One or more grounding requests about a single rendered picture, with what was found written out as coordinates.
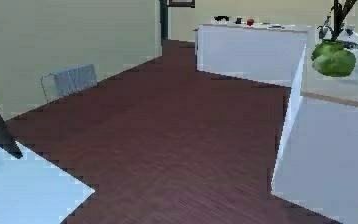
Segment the white kitchen counter cabinet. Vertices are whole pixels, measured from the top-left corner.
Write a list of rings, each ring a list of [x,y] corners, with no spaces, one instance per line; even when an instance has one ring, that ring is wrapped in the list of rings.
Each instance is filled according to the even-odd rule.
[[[358,43],[358,34],[341,40]],[[358,224],[358,50],[345,78],[312,67],[311,26],[202,24],[197,68],[290,88],[272,193],[342,224]]]

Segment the grey sink tap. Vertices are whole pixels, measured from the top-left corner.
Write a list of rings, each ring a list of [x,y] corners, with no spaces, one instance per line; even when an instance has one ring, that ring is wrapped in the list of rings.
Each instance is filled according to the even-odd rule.
[[[330,27],[330,19],[331,19],[331,16],[328,15],[328,16],[326,17],[325,22],[324,22],[322,25],[320,25],[320,26],[317,27],[317,29],[319,30],[319,32],[318,32],[318,37],[319,37],[321,40],[323,40],[323,39],[325,38],[325,36],[326,36],[326,34],[327,34],[328,31],[332,31],[332,28]]]

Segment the dark bare house plant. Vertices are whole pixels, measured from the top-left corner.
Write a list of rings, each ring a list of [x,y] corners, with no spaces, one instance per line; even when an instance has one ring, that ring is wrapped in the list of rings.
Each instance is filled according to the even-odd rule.
[[[335,41],[343,31],[344,20],[358,0],[345,0],[341,4],[339,0],[333,0],[331,11],[334,13],[334,28],[332,29],[331,40]]]

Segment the dark door frame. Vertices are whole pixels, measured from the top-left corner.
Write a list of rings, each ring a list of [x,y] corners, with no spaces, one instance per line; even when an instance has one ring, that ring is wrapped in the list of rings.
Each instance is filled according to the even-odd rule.
[[[161,40],[164,41],[168,38],[168,4],[167,0],[159,0],[160,4],[160,28]]]

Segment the dark framed wall picture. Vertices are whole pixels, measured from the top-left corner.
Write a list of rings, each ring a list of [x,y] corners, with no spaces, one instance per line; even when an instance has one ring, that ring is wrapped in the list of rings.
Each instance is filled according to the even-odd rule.
[[[168,6],[195,8],[195,0],[168,0]]]

